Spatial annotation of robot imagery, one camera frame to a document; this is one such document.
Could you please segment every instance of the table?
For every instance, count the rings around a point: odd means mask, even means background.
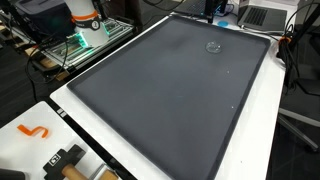
[[[26,136],[17,129],[23,124],[29,129],[48,128],[47,138],[42,132]],[[28,179],[43,179],[43,166],[59,150],[68,151],[74,144],[86,151],[75,166],[86,177],[103,163],[103,160],[53,111],[45,102],[39,102],[28,111],[0,129],[0,168],[24,172]]]
[[[268,2],[267,5],[288,10],[289,17],[297,8],[274,2]],[[232,18],[231,15],[227,18],[215,18],[213,24],[222,19],[233,22],[233,24],[229,22],[229,27],[232,29],[239,29],[235,25],[235,17]],[[285,74],[282,61],[275,57],[276,52],[277,43],[274,42],[253,83],[215,178],[217,180],[265,179]],[[137,179],[169,179],[164,172],[82,103],[66,85],[52,93],[50,97]]]

